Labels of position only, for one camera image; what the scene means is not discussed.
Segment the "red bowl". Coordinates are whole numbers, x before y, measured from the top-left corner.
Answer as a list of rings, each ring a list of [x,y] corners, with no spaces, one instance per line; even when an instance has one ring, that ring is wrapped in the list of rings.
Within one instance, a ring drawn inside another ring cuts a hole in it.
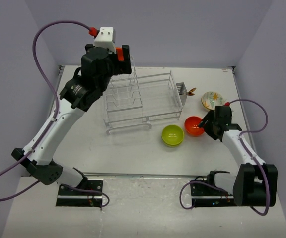
[[[124,61],[124,54],[123,54],[123,48],[122,47],[116,47],[116,54],[118,57],[118,61],[123,62]]]

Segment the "orange bowl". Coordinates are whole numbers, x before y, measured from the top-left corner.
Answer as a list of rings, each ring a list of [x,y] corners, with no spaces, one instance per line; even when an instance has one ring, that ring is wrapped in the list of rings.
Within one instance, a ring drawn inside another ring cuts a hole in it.
[[[204,129],[198,127],[201,122],[201,118],[197,116],[190,116],[184,121],[184,128],[186,132],[191,136],[200,136],[204,133]]]

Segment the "floral leaf pattern bowl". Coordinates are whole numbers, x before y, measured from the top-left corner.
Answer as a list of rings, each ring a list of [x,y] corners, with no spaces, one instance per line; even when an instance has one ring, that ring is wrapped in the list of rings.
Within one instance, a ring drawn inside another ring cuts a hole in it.
[[[202,95],[201,103],[205,109],[214,110],[215,106],[223,106],[226,99],[217,92],[208,91]]]

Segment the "lime green bowl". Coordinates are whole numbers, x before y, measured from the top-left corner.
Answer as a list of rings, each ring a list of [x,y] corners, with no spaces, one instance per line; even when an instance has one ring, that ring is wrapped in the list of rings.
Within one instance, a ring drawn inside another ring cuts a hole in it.
[[[163,128],[161,138],[184,139],[184,131],[181,127],[171,124]]]
[[[179,146],[182,142],[184,141],[184,139],[169,139],[169,138],[163,138],[162,142],[168,146],[168,147],[177,147]]]

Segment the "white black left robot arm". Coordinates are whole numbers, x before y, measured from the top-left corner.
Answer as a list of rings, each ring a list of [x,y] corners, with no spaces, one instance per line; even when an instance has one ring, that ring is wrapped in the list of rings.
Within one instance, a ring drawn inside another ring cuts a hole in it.
[[[87,44],[85,49],[81,66],[60,92],[53,115],[29,144],[12,152],[13,158],[42,184],[56,182],[77,195],[86,192],[87,177],[76,168],[56,163],[53,155],[72,126],[106,91],[111,77],[132,73],[128,45],[117,47],[115,53],[92,44]]]

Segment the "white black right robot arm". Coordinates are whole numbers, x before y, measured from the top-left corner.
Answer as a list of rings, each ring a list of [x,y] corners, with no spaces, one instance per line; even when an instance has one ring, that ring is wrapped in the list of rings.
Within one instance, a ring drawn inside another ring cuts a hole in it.
[[[237,206],[273,207],[276,203],[278,169],[261,159],[242,135],[238,124],[232,123],[229,106],[216,106],[198,125],[214,140],[223,143],[238,165],[236,175],[211,171],[206,190],[216,195],[225,191],[233,196]]]

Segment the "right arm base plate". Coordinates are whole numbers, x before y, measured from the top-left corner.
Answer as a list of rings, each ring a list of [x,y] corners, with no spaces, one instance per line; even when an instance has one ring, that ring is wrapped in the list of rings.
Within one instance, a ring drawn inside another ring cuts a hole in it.
[[[233,196],[201,184],[190,185],[192,207],[234,207]]]

